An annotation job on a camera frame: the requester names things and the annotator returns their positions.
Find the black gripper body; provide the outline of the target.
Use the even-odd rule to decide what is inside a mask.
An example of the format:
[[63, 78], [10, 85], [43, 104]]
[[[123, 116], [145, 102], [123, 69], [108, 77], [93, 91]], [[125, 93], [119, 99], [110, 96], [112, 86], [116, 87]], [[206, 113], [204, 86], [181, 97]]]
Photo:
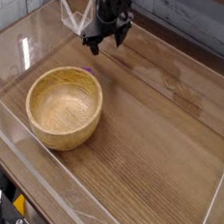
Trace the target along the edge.
[[89, 45], [90, 42], [100, 44], [104, 38], [115, 36], [117, 23], [125, 25], [128, 22], [132, 23], [134, 15], [132, 12], [121, 13], [114, 21], [103, 22], [98, 14], [95, 14], [90, 24], [86, 26], [81, 35], [81, 40], [84, 45]]

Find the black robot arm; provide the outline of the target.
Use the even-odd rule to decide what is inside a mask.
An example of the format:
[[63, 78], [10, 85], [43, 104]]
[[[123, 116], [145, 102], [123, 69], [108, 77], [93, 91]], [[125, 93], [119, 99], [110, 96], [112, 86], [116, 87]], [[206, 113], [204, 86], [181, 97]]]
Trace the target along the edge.
[[132, 0], [96, 0], [95, 15], [82, 30], [81, 40], [98, 55], [99, 44], [104, 38], [114, 36], [117, 46], [123, 44], [134, 14], [130, 10]]

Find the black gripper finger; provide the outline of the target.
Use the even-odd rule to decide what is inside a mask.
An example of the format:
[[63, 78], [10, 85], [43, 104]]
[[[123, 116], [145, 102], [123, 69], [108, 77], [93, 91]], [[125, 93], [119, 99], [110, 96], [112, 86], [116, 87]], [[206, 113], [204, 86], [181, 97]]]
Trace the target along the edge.
[[94, 55], [98, 55], [99, 54], [98, 43], [97, 42], [90, 42], [88, 46], [90, 47], [91, 52]]
[[125, 25], [117, 23], [114, 37], [117, 46], [120, 46], [120, 44], [124, 42], [127, 36], [128, 29], [130, 29], [131, 27], [132, 27], [131, 22], [128, 22]]

